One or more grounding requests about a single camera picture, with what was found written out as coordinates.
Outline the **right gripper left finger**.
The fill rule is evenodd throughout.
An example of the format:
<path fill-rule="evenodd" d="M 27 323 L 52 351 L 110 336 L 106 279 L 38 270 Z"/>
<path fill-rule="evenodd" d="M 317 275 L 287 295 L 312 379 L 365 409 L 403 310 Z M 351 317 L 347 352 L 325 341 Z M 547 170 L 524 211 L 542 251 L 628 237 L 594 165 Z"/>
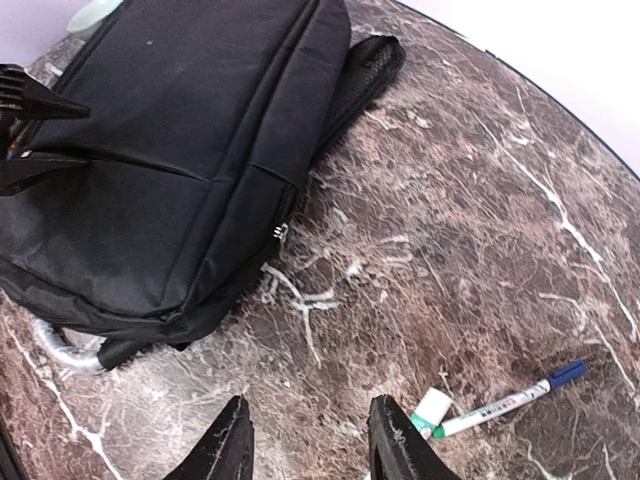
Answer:
<path fill-rule="evenodd" d="M 254 427 L 249 403 L 233 396 L 189 454 L 165 480 L 250 480 L 254 471 Z"/>

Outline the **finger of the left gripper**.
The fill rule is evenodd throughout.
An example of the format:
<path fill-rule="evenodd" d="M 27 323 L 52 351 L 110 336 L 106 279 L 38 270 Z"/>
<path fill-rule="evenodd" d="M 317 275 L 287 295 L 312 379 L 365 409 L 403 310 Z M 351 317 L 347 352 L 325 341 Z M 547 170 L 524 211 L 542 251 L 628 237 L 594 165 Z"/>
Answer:
<path fill-rule="evenodd" d="M 33 152 L 3 159 L 1 161 L 1 196 L 16 195 L 61 172 L 84 168 L 91 161 L 91 158 Z"/>
<path fill-rule="evenodd" d="M 91 109 L 53 92 L 14 64 L 1 65 L 1 111 L 19 120 L 73 120 Z"/>

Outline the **black backpack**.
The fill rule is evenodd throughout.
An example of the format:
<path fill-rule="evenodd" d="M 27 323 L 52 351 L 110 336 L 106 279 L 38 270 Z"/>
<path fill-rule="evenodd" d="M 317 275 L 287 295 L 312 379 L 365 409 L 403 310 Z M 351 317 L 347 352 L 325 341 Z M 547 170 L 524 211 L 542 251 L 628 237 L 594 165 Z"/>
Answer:
<path fill-rule="evenodd" d="M 1 196 L 2 290 L 76 372 L 211 334 L 404 60 L 341 1 L 124 1 L 46 86 L 88 118 L 1 111 L 1 161 L 92 159 Z"/>

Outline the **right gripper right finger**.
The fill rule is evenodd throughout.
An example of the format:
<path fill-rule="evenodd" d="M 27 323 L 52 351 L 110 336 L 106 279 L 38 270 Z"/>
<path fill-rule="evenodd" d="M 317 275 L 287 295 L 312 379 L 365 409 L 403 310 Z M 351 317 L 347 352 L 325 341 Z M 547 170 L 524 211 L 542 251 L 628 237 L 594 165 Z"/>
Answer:
<path fill-rule="evenodd" d="M 380 395 L 371 401 L 367 425 L 370 479 L 460 479 L 438 457 L 392 396 Z"/>

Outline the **small white marker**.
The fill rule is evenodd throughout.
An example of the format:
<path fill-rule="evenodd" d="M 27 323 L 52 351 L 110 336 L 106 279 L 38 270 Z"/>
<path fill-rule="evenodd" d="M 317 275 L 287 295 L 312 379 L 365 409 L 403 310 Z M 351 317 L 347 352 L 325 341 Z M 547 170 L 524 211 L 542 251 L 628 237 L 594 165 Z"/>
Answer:
<path fill-rule="evenodd" d="M 553 372 L 528 388 L 512 393 L 500 400 L 479 407 L 464 415 L 444 421 L 433 430 L 434 439 L 443 439 L 479 426 L 495 418 L 506 415 L 528 403 L 531 403 L 553 390 L 581 377 L 587 372 L 583 360 L 575 361 Z"/>

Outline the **green cap glue stick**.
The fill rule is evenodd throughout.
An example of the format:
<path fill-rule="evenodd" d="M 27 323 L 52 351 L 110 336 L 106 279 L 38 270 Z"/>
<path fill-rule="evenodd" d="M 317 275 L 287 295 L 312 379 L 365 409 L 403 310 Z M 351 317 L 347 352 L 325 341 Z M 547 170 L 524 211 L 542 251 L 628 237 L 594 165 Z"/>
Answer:
<path fill-rule="evenodd" d="M 441 424 L 453 404 L 453 399 L 444 392 L 430 387 L 409 419 L 420 435 L 428 440 Z"/>

